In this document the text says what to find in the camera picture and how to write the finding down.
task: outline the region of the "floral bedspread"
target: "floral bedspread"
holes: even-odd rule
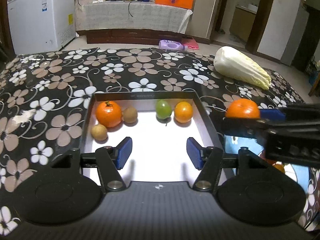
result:
[[[0,73],[0,234],[9,234],[20,223],[11,204],[15,188],[55,156],[79,145],[95,92],[195,90],[222,142],[221,120],[234,100],[247,98],[259,108],[302,102],[277,72],[267,70],[272,86],[266,91],[220,75],[213,59],[156,48],[94,48],[18,56],[8,63]],[[31,109],[35,114],[30,120],[13,121]],[[310,169],[302,226],[319,207],[318,179],[319,172]]]

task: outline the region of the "green grape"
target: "green grape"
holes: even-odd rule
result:
[[[159,100],[156,104],[156,115],[159,119],[164,120],[172,114],[171,106],[165,100]]]

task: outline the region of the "small round fruit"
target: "small round fruit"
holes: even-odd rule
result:
[[[260,110],[255,102],[242,98],[230,104],[226,112],[226,117],[259,119]]]
[[[164,120],[172,114],[171,106],[165,100],[159,100],[156,103],[156,115],[159,119]]]
[[[121,107],[113,101],[105,101],[98,105],[96,118],[105,127],[115,127],[122,121]]]
[[[107,139],[107,128],[102,124],[96,124],[91,128],[91,135],[96,141],[103,141]]]
[[[138,118],[138,112],[134,107],[128,107],[123,111],[123,120],[126,123],[134,123]]]
[[[180,102],[174,109],[174,117],[180,123],[186,123],[193,116],[192,106],[188,102]]]
[[[263,150],[259,156],[260,158],[262,158],[263,160],[265,160],[267,163],[271,165],[276,164],[276,161],[266,159],[266,150]]]
[[[282,173],[285,173],[284,166],[282,164],[274,164],[273,166]]]

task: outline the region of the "blue gripper pad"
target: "blue gripper pad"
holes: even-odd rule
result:
[[[200,144],[198,144],[198,142],[195,139],[193,139],[192,137],[189,137],[187,139],[187,153],[194,167],[198,170],[202,170],[204,165],[204,162],[201,159],[202,150],[203,147]]]
[[[132,139],[130,137],[124,138],[121,143],[115,147],[115,151],[115,165],[117,170],[121,170],[132,152]]]
[[[285,114],[278,109],[260,109],[260,118],[273,122],[284,122]]]

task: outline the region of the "purple bottle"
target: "purple bottle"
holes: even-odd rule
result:
[[[177,41],[159,41],[159,49],[171,49],[171,50],[188,50],[188,46],[182,45]]]

